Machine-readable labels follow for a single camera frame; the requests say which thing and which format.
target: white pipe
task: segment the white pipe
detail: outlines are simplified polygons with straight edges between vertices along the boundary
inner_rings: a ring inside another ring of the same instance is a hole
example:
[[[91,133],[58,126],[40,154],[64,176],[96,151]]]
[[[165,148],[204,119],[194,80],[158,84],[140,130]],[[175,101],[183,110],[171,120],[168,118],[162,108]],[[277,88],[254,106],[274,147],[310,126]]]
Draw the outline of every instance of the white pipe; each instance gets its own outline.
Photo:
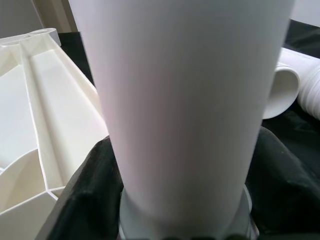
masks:
[[[320,59],[282,48],[279,62],[297,72],[300,78],[298,103],[305,112],[320,120]]]
[[[290,66],[278,62],[263,119],[282,114],[296,100],[299,93],[299,75]]]
[[[128,199],[174,229],[158,236],[221,236],[240,202],[293,1],[70,5]]]

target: circular base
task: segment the circular base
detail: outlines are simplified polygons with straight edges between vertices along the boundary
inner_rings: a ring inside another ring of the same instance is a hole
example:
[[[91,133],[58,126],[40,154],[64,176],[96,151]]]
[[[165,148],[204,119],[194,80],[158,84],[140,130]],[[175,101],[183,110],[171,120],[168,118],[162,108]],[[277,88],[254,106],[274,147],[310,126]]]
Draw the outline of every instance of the circular base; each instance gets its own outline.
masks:
[[[243,190],[237,212],[222,239],[233,234],[243,235],[250,239],[255,239],[257,237],[257,233],[254,231],[250,217],[250,202],[251,200],[248,195],[248,191]],[[160,240],[166,237],[181,237],[178,236],[178,233],[184,233],[186,234],[185,236],[190,236],[190,233],[187,231],[187,229],[172,229],[169,226],[155,222],[149,217],[142,215],[131,203],[126,191],[123,190],[120,202],[119,223],[119,235],[121,239]]]

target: white plastic tray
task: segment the white plastic tray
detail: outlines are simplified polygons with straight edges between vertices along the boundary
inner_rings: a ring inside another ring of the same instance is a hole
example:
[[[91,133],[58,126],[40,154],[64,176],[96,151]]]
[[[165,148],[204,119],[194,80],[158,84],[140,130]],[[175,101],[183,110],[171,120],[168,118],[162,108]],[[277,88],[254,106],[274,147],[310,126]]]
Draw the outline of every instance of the white plastic tray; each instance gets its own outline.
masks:
[[[108,130],[96,89],[47,32],[0,39],[0,115],[0,239],[34,239]]]

